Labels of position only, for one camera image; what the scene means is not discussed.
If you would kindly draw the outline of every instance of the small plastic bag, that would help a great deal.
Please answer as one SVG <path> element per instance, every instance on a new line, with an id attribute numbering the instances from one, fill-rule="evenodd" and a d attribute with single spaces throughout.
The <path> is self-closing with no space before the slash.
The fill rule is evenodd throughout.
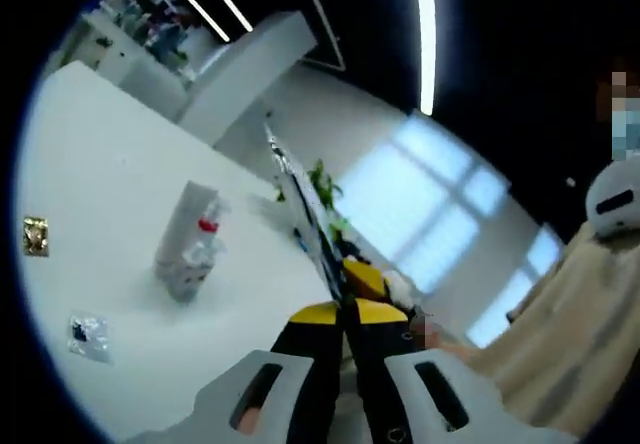
<path id="1" fill-rule="evenodd" d="M 69 351 L 92 361 L 111 363 L 107 320 L 86 312 L 74 312 L 69 318 Z"/>

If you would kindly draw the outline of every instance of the white table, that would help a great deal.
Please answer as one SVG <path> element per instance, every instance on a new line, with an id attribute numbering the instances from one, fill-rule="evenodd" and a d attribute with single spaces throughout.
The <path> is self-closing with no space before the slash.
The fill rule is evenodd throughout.
<path id="1" fill-rule="evenodd" d="M 16 218 L 46 217 L 50 228 L 50 257 L 21 259 L 34 328 L 80 408 L 114 439 L 181 420 L 200 388 L 268 349 L 300 307 L 329 299 L 288 233 L 256 212 L 256 196 L 274 197 L 270 184 L 80 63 L 45 81 L 22 146 Z M 232 213 L 220 230 L 228 253 L 180 307 L 151 264 L 189 179 L 218 188 Z M 67 350 L 73 310 L 108 319 L 112 365 Z"/>

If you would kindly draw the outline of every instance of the beige clothing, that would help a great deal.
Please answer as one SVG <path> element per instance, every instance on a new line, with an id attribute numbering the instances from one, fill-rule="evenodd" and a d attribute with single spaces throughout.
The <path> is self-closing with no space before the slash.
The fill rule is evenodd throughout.
<path id="1" fill-rule="evenodd" d="M 585 223 L 511 314 L 469 365 L 522 421 L 582 437 L 640 348 L 640 233 L 602 244 Z"/>

